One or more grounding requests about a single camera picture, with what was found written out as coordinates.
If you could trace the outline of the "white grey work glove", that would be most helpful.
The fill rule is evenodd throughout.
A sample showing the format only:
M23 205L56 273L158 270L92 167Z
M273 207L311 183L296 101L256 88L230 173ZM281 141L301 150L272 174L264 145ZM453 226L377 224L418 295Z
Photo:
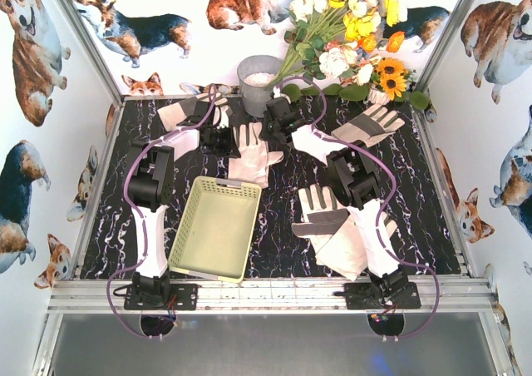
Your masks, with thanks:
M240 158L229 159L228 178L268 187L269 167L283 159L282 151L269 151L268 143L260 138L261 122L242 124L233 128L238 139Z

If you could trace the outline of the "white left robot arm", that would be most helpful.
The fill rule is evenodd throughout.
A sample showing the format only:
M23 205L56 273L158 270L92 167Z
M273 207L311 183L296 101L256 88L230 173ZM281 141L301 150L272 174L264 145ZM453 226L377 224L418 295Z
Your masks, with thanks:
M131 146L123 196L135 220L138 260L133 285L140 291L160 295L166 291L164 221L173 195L174 163L198 148L219 157L239 157L228 126L178 126L151 142L134 141Z

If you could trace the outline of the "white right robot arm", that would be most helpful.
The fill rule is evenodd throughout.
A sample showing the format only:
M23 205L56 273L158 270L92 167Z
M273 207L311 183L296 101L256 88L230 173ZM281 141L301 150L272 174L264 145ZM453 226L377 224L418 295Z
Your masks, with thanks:
M290 144L327 167L329 186L299 190L305 221L293 224L293 233L311 240L318 264L349 280L368 270L372 295L381 301L403 289L408 279L391 246L396 225L382 211L377 174L382 163L370 158L368 148L403 123L394 111L373 104L328 135L283 96L267 103L263 123L269 140Z

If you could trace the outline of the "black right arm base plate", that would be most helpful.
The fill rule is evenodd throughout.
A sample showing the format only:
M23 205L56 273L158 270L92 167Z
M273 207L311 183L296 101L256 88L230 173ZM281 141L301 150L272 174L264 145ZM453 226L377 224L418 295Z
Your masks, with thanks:
M346 283L343 290L332 293L346 301L348 309L419 309L420 295L416 284L408 282L391 293L382 295L371 283Z

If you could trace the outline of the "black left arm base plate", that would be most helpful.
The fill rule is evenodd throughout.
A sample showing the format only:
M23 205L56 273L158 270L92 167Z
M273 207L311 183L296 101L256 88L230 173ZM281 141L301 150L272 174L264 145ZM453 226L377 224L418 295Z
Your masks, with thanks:
M125 310L195 310L198 299L197 284L169 284L162 289L128 285Z

